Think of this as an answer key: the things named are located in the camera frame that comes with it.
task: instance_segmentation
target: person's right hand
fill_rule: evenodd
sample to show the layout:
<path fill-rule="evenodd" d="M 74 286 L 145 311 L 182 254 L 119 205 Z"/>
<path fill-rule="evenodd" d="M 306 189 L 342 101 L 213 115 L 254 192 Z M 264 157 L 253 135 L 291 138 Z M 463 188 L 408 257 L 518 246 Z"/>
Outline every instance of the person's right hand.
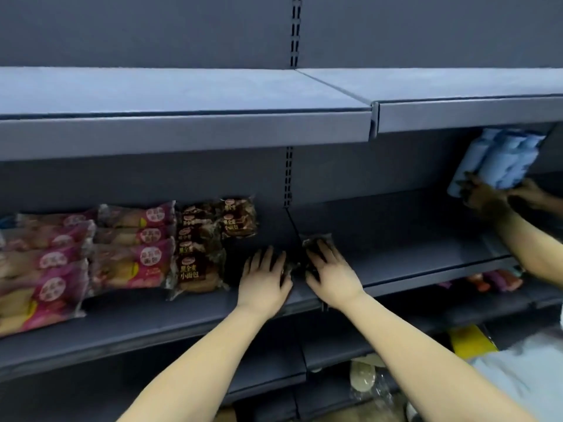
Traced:
<path fill-rule="evenodd" d="M 548 193 L 542 190 L 532 179 L 526 178 L 522 186 L 508 191 L 509 196 L 524 199 L 532 209 L 543 209 Z"/>
<path fill-rule="evenodd" d="M 310 250 L 307 255 L 319 271 L 320 281 L 307 271 L 307 284 L 327 305 L 344 311 L 354 299 L 365 294 L 362 283 L 335 247 L 328 247 L 323 240 L 318 240 L 317 244 L 324 260 Z"/>

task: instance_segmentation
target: hand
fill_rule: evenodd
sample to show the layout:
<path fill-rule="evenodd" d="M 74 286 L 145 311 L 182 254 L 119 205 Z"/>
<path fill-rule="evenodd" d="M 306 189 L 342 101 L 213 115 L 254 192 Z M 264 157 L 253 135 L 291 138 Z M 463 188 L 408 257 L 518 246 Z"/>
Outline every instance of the hand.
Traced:
<path fill-rule="evenodd" d="M 496 190 L 489 184 L 484 183 L 478 176 L 466 172 L 467 180 L 462 182 L 461 196 L 465 204 L 476 210 L 479 214 L 491 203 L 502 202 L 506 204 L 507 195 L 505 191 Z"/>
<path fill-rule="evenodd" d="M 280 287 L 285 252 L 283 252 L 274 266 L 270 269 L 274 249 L 272 246 L 264 252 L 260 262 L 261 250 L 258 250 L 252 260 L 244 263 L 243 276 L 240 279 L 238 308 L 246 308 L 266 320 L 278 313 L 287 299 L 293 283 L 291 274 L 287 274 Z"/>
<path fill-rule="evenodd" d="M 307 255 L 319 271 L 320 281 L 307 271 L 307 284 L 325 303 L 343 312 L 359 296 L 365 295 L 360 279 L 335 247 L 328 247 L 323 240 L 317 241 L 325 261 L 307 250 Z"/>
<path fill-rule="evenodd" d="M 532 209 L 543 209 L 549 196 L 530 178 L 524 179 L 520 188 L 508 191 L 508 195 L 524 199 Z"/>

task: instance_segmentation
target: white bottle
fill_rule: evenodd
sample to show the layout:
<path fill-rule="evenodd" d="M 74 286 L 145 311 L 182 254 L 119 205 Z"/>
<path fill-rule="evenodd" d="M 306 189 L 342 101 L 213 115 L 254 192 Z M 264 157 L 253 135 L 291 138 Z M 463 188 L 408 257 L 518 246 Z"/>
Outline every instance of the white bottle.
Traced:
<path fill-rule="evenodd" d="M 545 135 L 529 134 L 526 140 L 518 147 L 518 161 L 512 166 L 508 174 L 501 181 L 499 188 L 507 190 L 514 188 L 517 184 L 522 182 L 526 176 L 528 169 L 533 162 L 538 158 L 539 149 L 538 145 L 545 139 Z"/>
<path fill-rule="evenodd" d="M 520 152 L 517 147 L 524 136 L 508 135 L 500 146 L 491 149 L 479 169 L 479 177 L 493 188 L 498 188 L 510 168 L 516 164 Z"/>
<path fill-rule="evenodd" d="M 483 129 L 481 136 L 469 144 L 469 148 L 459 163 L 459 167 L 455 171 L 452 182 L 447 187 L 447 193 L 450 196 L 456 198 L 461 197 L 461 186 L 457 184 L 457 182 L 464 181 L 466 179 L 466 171 L 475 172 L 479 169 L 487 151 L 489 151 L 489 148 L 494 143 L 495 137 L 501 132 L 502 129 Z"/>

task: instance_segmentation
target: person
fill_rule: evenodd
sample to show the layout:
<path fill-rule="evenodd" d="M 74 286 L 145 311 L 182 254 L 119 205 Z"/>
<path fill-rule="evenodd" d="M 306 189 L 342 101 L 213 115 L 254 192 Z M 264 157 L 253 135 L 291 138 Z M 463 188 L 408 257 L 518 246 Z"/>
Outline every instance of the person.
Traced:
<path fill-rule="evenodd" d="M 528 271 L 563 285 L 562 245 L 517 215 L 508 205 L 506 194 L 493 190 L 475 176 L 468 179 L 464 184 L 466 203 L 493 224 Z M 525 190 L 512 193 L 555 212 L 563 207 L 533 191 L 527 182 Z M 496 386 L 494 380 L 366 294 L 356 273 L 336 248 L 324 241 L 318 245 L 322 257 L 310 251 L 307 255 L 318 270 L 319 279 L 307 273 L 307 284 L 364 335 L 426 421 L 537 420 L 526 409 L 526 403 L 507 394 L 502 385 Z M 276 315 L 292 288 L 290 277 L 280 285 L 285 253 L 275 262 L 272 255 L 273 249 L 269 247 L 264 255 L 258 251 L 246 261 L 235 310 L 160 373 L 119 422 L 213 419 L 245 350 L 264 323 Z M 562 367 L 563 364 L 554 368 L 555 373 Z"/>

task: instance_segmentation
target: bottle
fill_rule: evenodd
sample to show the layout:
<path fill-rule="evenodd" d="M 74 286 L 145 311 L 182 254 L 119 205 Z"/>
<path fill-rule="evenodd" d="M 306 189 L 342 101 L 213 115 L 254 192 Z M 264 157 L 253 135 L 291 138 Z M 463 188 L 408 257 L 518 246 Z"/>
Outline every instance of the bottle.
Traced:
<path fill-rule="evenodd" d="M 506 135 L 504 141 L 495 146 L 485 157 L 479 177 L 493 188 L 498 188 L 504 176 L 508 174 L 510 168 L 518 161 L 520 152 L 517 147 L 526 139 L 524 136 Z"/>
<path fill-rule="evenodd" d="M 545 139 L 545 135 L 529 134 L 526 140 L 520 144 L 518 150 L 520 152 L 518 161 L 512 166 L 508 174 L 501 181 L 499 188 L 506 190 L 514 188 L 517 184 L 522 182 L 526 176 L 528 169 L 533 162 L 538 158 L 539 149 L 538 145 Z"/>
<path fill-rule="evenodd" d="M 502 129 L 483 129 L 481 136 L 469 144 L 469 148 L 455 171 L 452 182 L 447 187 L 447 193 L 450 196 L 456 198 L 461 197 L 461 186 L 457 182 L 465 180 L 466 171 L 475 172 L 479 169 L 487 151 L 489 151 L 489 148 L 494 143 L 495 137 L 501 132 Z"/>

